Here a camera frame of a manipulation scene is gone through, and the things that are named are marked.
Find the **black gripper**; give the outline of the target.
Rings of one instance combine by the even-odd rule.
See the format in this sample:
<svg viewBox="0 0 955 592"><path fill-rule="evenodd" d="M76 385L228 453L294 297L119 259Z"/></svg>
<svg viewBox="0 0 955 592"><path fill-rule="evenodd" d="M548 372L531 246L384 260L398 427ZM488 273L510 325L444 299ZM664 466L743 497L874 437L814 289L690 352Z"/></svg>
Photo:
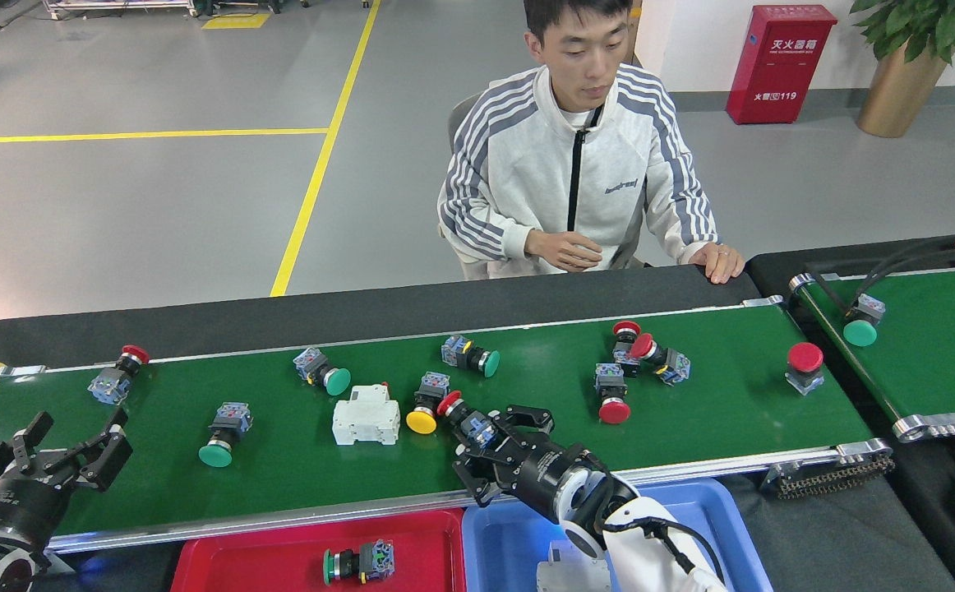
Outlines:
<svg viewBox="0 0 955 592"><path fill-rule="evenodd" d="M501 494L514 496L547 520L572 520L602 481L585 446L551 440L549 409L508 405L494 416L494 427L491 452L456 447L454 469L474 501L488 506Z"/></svg>
<svg viewBox="0 0 955 592"><path fill-rule="evenodd" d="M104 492L133 452L123 427L128 420L117 407L102 431L67 449L42 452L46 480L0 479L0 544L42 552L59 524L59 489L86 486ZM7 468L31 470L31 457L53 426L41 411L10 441L0 441L0 477Z"/></svg>

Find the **person's right hand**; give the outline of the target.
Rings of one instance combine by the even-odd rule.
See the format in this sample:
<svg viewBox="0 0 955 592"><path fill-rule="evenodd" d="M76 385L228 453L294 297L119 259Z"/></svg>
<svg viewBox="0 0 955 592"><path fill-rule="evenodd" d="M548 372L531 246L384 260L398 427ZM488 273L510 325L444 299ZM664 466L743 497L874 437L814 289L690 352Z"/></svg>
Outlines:
<svg viewBox="0 0 955 592"><path fill-rule="evenodd" d="M601 247L575 231L546 233L530 229L525 252L564 272L584 272L602 261Z"/></svg>

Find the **person's left hand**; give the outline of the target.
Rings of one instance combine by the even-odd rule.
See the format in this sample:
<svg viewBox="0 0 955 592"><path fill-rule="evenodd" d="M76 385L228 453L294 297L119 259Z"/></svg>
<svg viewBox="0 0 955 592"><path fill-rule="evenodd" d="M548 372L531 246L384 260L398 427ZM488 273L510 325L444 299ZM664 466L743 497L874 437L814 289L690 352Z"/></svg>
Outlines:
<svg viewBox="0 0 955 592"><path fill-rule="evenodd" d="M726 284L729 280L740 277L745 269L745 258L736 248L718 243L704 244L693 252L687 263L702 266L704 277L711 284Z"/></svg>

